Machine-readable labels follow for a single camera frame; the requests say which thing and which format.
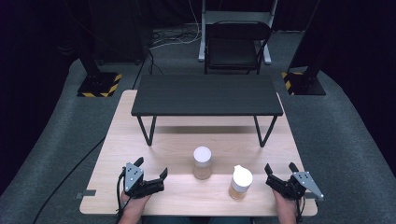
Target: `black metal stand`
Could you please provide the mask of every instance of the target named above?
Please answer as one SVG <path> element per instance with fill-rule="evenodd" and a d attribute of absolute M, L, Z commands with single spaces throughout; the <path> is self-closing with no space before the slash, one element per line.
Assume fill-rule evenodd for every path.
<path fill-rule="evenodd" d="M 61 9 L 70 24 L 76 53 L 84 66 L 87 76 L 81 87 L 78 89 L 78 96 L 107 97 L 111 96 L 117 88 L 121 75 L 117 73 L 102 73 L 99 71 L 84 37 L 81 35 L 78 22 L 75 21 L 66 0 L 61 0 Z"/>
<path fill-rule="evenodd" d="M 271 121 L 270 127 L 268 128 L 268 131 L 264 136 L 264 140 L 262 140 L 262 132 L 260 131 L 260 125 L 259 122 L 257 121 L 257 117 L 254 116 L 254 123 L 256 124 L 256 131 L 257 131 L 257 135 L 259 136 L 260 147 L 264 147 L 265 143 L 267 143 L 268 137 L 270 136 L 272 130 L 274 129 L 276 119 L 277 116 L 274 116 L 273 120 Z"/>
<path fill-rule="evenodd" d="M 290 95 L 326 95 L 317 77 L 303 73 L 284 73 L 286 89 Z"/>
<path fill-rule="evenodd" d="M 149 130 L 149 136 L 148 136 L 148 134 L 146 132 L 145 126 L 143 125 L 142 117 L 140 117 L 140 116 L 136 116 L 136 117 L 137 117 L 137 121 L 139 121 L 140 128 L 142 129 L 142 133 L 145 136 L 146 143 L 148 144 L 148 146 L 151 146 L 152 145 L 152 138 L 153 138 L 153 135 L 154 135 L 155 122 L 157 120 L 157 116 L 153 116 L 152 117 L 151 128 Z M 268 137 L 270 136 L 272 130 L 274 129 L 274 125 L 275 125 L 277 116 L 273 117 L 273 119 L 271 121 L 271 124 L 270 124 L 270 127 L 268 128 L 268 131 L 267 131 L 267 133 L 264 136 L 264 140 L 262 140 L 262 132 L 260 131 L 260 125 L 259 125 L 259 122 L 257 121 L 257 116 L 253 116 L 253 118 L 254 118 L 254 123 L 256 124 L 257 135 L 259 136 L 260 147 L 264 147 L 265 143 L 268 140 Z"/>
<path fill-rule="evenodd" d="M 145 126 L 143 125 L 142 117 L 136 116 L 137 121 L 139 121 L 140 128 L 142 129 L 143 135 L 145 135 L 146 143 L 148 146 L 152 145 L 152 136 L 154 135 L 154 129 L 155 129 L 155 121 L 157 120 L 157 116 L 152 117 L 152 122 L 151 122 L 151 128 L 149 130 L 149 137 L 146 132 Z"/>

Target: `wooden table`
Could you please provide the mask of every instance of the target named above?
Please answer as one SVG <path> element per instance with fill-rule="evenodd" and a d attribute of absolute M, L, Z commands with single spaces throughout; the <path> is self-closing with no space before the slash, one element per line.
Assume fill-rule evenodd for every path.
<path fill-rule="evenodd" d="M 250 124 L 253 117 L 158 117 L 156 137 L 150 147 L 138 121 L 131 116 L 135 96 L 136 91 L 125 91 L 120 98 L 87 187 L 95 194 L 84 196 L 82 213 L 116 214 L 116 185 L 121 169 L 126 162 L 144 157 L 140 167 L 146 180 L 158 178 L 168 167 L 165 190 L 151 197 L 144 215 L 276 216 L 273 193 L 265 184 L 265 164 L 270 163 L 274 175 L 284 180 L 290 178 L 291 161 L 304 170 L 285 115 L 278 118 L 265 147 L 257 144 L 255 127 Z M 258 119 L 260 124 L 268 124 L 271 118 Z M 207 180 L 192 174 L 192 154 L 199 146 L 212 151 L 213 175 Z M 253 183 L 241 201 L 228 193 L 233 167 L 238 164 L 253 173 Z M 314 200 L 307 200 L 303 215 L 313 216 L 317 211 Z"/>

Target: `black table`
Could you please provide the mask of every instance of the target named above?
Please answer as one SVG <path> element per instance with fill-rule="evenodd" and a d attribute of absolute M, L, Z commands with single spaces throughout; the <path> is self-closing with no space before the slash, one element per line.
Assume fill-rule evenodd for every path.
<path fill-rule="evenodd" d="M 149 146 L 157 116 L 253 116 L 264 147 L 283 109 L 269 76 L 162 75 L 142 77 L 131 114 Z M 149 137 L 143 116 L 153 117 Z M 257 116 L 273 116 L 263 140 Z"/>

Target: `black curtain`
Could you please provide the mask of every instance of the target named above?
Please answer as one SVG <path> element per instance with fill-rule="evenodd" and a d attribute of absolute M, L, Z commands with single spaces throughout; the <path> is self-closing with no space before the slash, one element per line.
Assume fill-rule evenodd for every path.
<path fill-rule="evenodd" d="M 343 88 L 396 174 L 393 6 L 391 0 L 321 0 L 290 67 L 317 66 L 321 46 L 333 42 L 320 70 Z"/>
<path fill-rule="evenodd" d="M 304 31 L 318 0 L 278 0 L 273 21 L 275 31 Z"/>
<path fill-rule="evenodd" d="M 0 3 L 0 194 L 46 127 L 68 74 L 57 3 Z"/>

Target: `table leg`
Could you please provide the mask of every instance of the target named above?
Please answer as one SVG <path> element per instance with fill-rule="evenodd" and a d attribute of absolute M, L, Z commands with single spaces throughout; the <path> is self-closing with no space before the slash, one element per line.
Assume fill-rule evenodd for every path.
<path fill-rule="evenodd" d="M 257 130 L 257 135 L 259 136 L 260 147 L 265 146 L 265 143 L 267 142 L 268 137 L 271 134 L 271 131 L 274 129 L 276 119 L 277 119 L 277 116 L 274 116 L 273 120 L 271 121 L 271 125 L 268 128 L 267 134 L 265 135 L 264 140 L 262 140 L 262 132 L 260 131 L 260 125 L 259 125 L 259 122 L 257 121 L 257 117 L 254 116 L 254 123 L 256 124 L 256 130 Z"/>
<path fill-rule="evenodd" d="M 202 0 L 202 17 L 201 17 L 201 45 L 199 48 L 198 62 L 205 59 L 205 36 L 206 34 L 206 0 Z"/>
<path fill-rule="evenodd" d="M 146 132 L 145 126 L 143 125 L 143 120 L 140 116 L 136 116 L 137 121 L 139 121 L 140 128 L 142 129 L 142 133 L 145 136 L 146 143 L 148 146 L 151 146 L 152 144 L 152 136 L 154 135 L 154 129 L 155 129 L 155 121 L 157 120 L 157 116 L 152 117 L 152 122 L 151 122 L 151 128 L 149 130 L 149 137 Z"/>

